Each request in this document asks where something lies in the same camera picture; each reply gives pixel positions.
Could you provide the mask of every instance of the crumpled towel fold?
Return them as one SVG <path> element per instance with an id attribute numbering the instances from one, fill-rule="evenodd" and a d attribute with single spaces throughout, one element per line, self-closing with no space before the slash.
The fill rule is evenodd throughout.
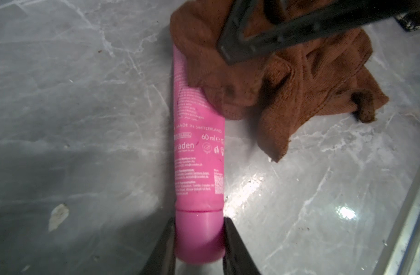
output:
<path id="1" fill-rule="evenodd" d="M 389 101 L 364 67 L 372 53 L 361 29 L 319 38 L 234 65 L 216 50 L 233 0 L 194 0 L 170 18 L 174 44 L 187 58 L 188 84 L 201 87 L 226 118 L 259 116 L 257 143 L 274 161 L 288 150 L 290 136 L 314 115 L 354 112 L 369 123 Z M 244 35 L 329 4 L 331 0 L 260 0 Z"/>

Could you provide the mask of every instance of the gray marble surface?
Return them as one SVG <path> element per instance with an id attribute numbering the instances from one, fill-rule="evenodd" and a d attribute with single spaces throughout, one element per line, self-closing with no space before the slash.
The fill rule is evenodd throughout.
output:
<path id="1" fill-rule="evenodd" d="M 182 2 L 0 0 L 0 274 L 142 268 L 174 207 L 168 25 Z M 279 163 L 226 123 L 225 212 L 264 275 L 371 274 L 418 168 L 420 31 L 365 29 L 391 98 L 376 122 L 312 118 Z"/>

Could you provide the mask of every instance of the pink tube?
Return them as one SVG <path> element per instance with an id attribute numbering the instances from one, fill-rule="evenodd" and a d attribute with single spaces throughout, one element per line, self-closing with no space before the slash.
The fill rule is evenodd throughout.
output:
<path id="1" fill-rule="evenodd" d="M 187 85 L 186 60 L 173 46 L 176 256 L 189 264 L 222 258 L 225 119 L 202 90 Z"/>

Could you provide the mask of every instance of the tube cap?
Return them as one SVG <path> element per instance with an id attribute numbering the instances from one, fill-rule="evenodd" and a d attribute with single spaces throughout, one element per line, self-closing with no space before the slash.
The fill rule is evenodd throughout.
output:
<path id="1" fill-rule="evenodd" d="M 224 213 L 176 211 L 175 255 L 188 264 L 206 264 L 225 255 Z"/>

